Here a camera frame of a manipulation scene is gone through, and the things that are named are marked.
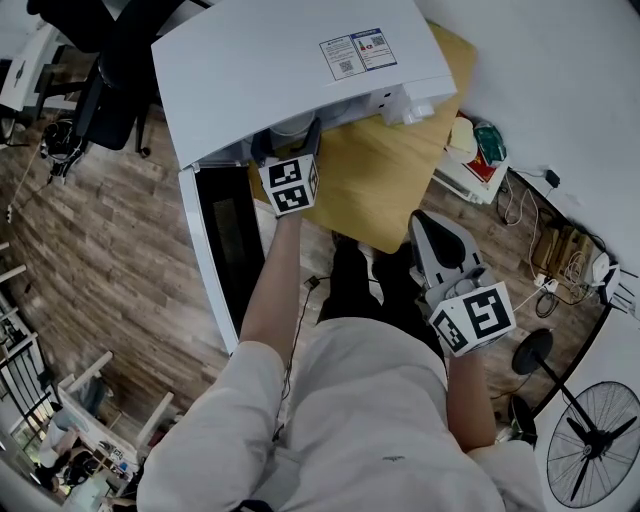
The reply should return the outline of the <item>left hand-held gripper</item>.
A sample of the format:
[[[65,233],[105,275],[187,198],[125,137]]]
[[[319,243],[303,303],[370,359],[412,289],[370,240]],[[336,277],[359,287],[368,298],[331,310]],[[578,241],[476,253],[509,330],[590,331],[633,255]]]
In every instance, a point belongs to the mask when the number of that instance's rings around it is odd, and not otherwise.
[[[261,179],[262,188],[277,216],[299,212],[315,205],[319,176],[315,155],[319,152],[322,121],[311,123],[300,156],[279,159],[274,156],[270,132],[259,132],[251,142],[251,156]]]

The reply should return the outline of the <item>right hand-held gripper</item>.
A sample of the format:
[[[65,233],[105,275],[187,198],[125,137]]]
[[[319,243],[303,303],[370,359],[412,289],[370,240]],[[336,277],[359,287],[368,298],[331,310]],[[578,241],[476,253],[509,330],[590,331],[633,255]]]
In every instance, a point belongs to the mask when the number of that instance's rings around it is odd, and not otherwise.
[[[418,209],[410,215],[408,233],[411,275],[424,295],[426,320],[448,355],[465,355],[515,329],[506,285],[480,266],[480,249],[465,228],[441,214]],[[428,289],[426,275],[465,273]]]

